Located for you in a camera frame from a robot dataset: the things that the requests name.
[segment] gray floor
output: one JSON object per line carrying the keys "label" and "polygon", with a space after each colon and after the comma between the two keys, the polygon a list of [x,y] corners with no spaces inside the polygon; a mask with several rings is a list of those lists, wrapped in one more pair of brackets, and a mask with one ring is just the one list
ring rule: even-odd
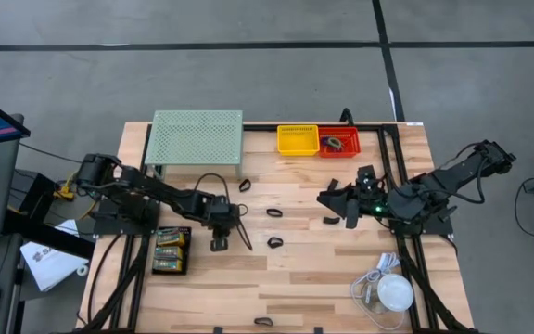
{"label": "gray floor", "polygon": [[[534,1],[382,3],[391,41],[534,41]],[[0,0],[0,45],[377,36],[366,0]],[[436,163],[482,138],[518,157],[509,174],[484,182],[485,205],[455,200],[453,221],[476,326],[534,333],[534,238],[513,214],[519,183],[534,176],[534,49],[395,49],[392,56],[406,119],[425,123]],[[26,143],[77,159],[115,152],[123,123],[149,121],[156,109],[332,121],[344,107],[360,121],[393,120],[378,49],[0,52],[0,108],[26,116]],[[25,150],[18,166],[56,179],[75,168]],[[56,210],[72,216],[86,205]],[[534,197],[521,199],[520,212],[534,231]],[[70,330],[83,285],[73,276],[28,302],[22,332]]]}

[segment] wooden table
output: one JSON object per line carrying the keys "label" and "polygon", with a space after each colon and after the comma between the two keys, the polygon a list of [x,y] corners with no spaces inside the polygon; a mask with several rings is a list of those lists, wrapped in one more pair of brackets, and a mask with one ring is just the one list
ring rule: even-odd
{"label": "wooden table", "polygon": [[[403,155],[410,177],[433,169],[426,133],[421,125],[399,123]],[[139,166],[146,141],[146,122],[128,122],[122,135],[119,158]],[[383,175],[375,133],[361,132],[362,154],[353,159],[282,157],[276,150],[275,133],[244,133],[244,176],[252,182],[250,191],[240,193],[232,168],[173,167],[166,181],[181,188],[193,187],[206,172],[220,173],[228,180],[232,202],[248,205],[243,222],[254,251],[246,249],[233,231],[230,249],[211,252],[211,232],[199,223],[186,221],[163,205],[159,225],[193,227],[189,272],[186,276],[151,275],[150,247],[142,292],[137,332],[381,332],[353,304],[350,283],[375,267],[382,252],[397,251],[395,238],[376,220],[363,217],[354,230],[343,222],[325,225],[324,216],[335,216],[316,201],[331,178],[340,185],[354,182],[358,167],[373,164]],[[392,146],[389,146],[394,159]],[[218,180],[207,178],[200,189],[223,193]],[[268,208],[284,212],[283,218],[265,214]],[[280,237],[285,246],[272,250],[266,242]],[[113,237],[96,243],[90,276],[80,314],[86,315],[87,299],[102,253]],[[125,237],[115,244],[100,271],[95,287],[94,314],[115,289]],[[423,236],[431,284],[454,315],[473,326],[454,249],[437,236]],[[138,249],[138,239],[133,249]],[[121,327],[127,323],[131,289],[125,294]],[[422,327],[426,313],[416,291]],[[256,317],[269,316],[272,328],[253,325]],[[397,332],[411,332],[409,318]]]}

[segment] paper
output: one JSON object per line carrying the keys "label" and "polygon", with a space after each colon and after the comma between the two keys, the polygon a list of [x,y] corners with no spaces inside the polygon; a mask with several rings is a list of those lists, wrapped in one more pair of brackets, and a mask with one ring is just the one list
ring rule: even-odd
{"label": "paper", "polygon": [[[74,220],[68,220],[55,227],[59,231],[78,236]],[[20,248],[26,264],[30,267],[40,291],[49,291],[89,261],[69,255],[50,247],[29,242]]]}

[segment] yellow basket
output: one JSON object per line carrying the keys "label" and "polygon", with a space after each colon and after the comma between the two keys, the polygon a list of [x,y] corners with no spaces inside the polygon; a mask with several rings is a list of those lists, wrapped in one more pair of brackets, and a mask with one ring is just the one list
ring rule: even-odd
{"label": "yellow basket", "polygon": [[316,125],[277,126],[277,150],[284,156],[311,156],[319,151]]}

